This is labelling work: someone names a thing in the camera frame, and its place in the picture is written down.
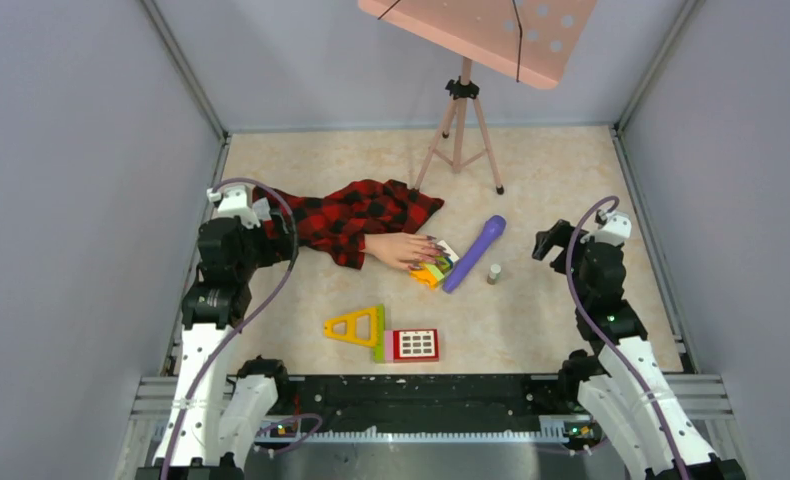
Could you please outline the nail polish bottle grey cap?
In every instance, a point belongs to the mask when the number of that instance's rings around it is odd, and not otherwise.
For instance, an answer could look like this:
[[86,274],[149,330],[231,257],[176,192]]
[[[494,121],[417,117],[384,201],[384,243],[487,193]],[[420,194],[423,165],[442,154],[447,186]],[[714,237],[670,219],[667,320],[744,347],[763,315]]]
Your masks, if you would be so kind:
[[486,281],[490,285],[495,285],[500,278],[502,267],[500,264],[492,264],[486,277]]

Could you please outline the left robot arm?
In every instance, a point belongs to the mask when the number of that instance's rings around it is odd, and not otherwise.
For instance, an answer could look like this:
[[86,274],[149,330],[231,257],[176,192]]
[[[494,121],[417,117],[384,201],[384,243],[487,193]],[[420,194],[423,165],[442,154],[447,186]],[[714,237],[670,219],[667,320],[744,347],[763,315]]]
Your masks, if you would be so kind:
[[228,404],[223,402],[234,343],[242,330],[276,293],[250,310],[254,272],[274,264],[265,231],[281,221],[298,254],[296,222],[289,204],[272,207],[256,201],[249,215],[219,208],[198,230],[196,277],[181,303],[181,357],[177,385],[162,440],[150,465],[136,470],[137,479],[242,479],[255,435],[267,413],[290,404],[291,386],[279,377],[279,360],[258,358],[244,375]]

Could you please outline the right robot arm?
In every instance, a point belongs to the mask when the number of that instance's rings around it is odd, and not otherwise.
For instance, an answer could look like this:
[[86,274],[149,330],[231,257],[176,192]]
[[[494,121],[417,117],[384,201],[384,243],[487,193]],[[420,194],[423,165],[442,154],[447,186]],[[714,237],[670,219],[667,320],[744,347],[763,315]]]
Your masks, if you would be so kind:
[[558,373],[557,397],[587,412],[632,479],[743,479],[698,432],[655,359],[648,333],[624,297],[622,244],[599,241],[566,220],[535,236],[533,258],[560,252],[551,268],[570,281],[575,319],[593,352],[572,352]]

